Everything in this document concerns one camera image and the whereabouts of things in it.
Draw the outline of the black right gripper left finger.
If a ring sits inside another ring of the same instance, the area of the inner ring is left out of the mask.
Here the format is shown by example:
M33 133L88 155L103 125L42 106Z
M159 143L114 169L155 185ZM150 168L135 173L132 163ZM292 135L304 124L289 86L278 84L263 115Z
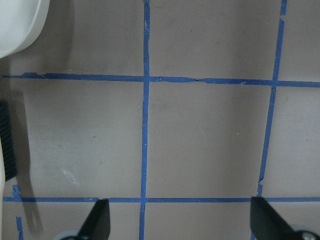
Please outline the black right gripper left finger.
M98 200L79 230L68 230L54 240L108 240L111 233L110 204L108 199Z

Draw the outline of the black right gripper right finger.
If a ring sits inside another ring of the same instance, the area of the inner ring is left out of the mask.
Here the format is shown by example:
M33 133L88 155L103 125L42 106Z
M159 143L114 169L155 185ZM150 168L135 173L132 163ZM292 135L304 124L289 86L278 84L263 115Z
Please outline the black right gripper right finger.
M318 240L320 235L293 229L263 197L250 200L250 229L257 240Z

